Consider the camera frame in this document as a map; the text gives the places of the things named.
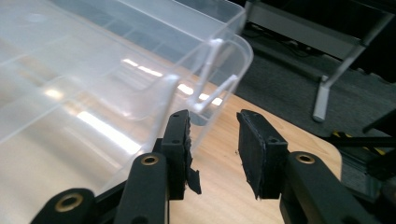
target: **black object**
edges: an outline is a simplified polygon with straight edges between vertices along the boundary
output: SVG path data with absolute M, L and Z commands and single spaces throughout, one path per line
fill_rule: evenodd
M 262 199 L 272 199 L 276 193 L 281 194 L 280 210 L 285 223 L 362 224 L 378 223 L 374 217 L 384 220 L 380 213 L 375 211 L 370 214 L 366 211 L 320 158 L 307 152 L 285 152 L 286 142 L 278 138 L 280 134 L 262 115 L 242 110 L 237 117 L 240 121 L 240 138 L 243 138 L 239 139 L 239 152 L 247 182 L 256 197 L 257 192 L 271 192 L 259 194 L 264 196 Z M 264 139 L 272 136 L 282 139 L 283 144 L 269 147 L 271 141 Z M 268 148 L 279 157 L 272 158 Z M 394 194 L 382 195 L 387 198 L 387 202 L 394 201 Z M 379 207 L 384 203 L 377 200 L 375 204 Z M 395 214 L 395 205 L 386 207 Z
M 189 112 L 176 112 L 153 152 L 134 160 L 125 182 L 96 198 L 88 189 L 66 190 L 50 199 L 32 223 L 169 223 L 169 200 L 182 200 L 186 184 L 201 193 L 199 173 L 191 169 L 189 134 Z

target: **clear plastic container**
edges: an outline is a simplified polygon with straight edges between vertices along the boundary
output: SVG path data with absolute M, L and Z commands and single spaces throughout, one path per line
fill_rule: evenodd
M 0 2 L 0 222 L 99 194 L 191 112 L 197 148 L 252 60 L 223 0 Z

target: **wooden tabletop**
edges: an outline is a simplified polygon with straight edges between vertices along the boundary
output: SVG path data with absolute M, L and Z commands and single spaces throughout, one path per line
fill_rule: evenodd
M 246 180 L 238 155 L 236 113 L 241 109 L 262 114 L 289 143 L 289 151 L 319 156 L 340 177 L 341 156 L 334 146 L 233 95 L 193 152 L 192 168 L 200 171 L 202 194 L 186 189 L 183 201 L 172 201 L 170 223 L 284 223 L 279 200 L 256 200 Z

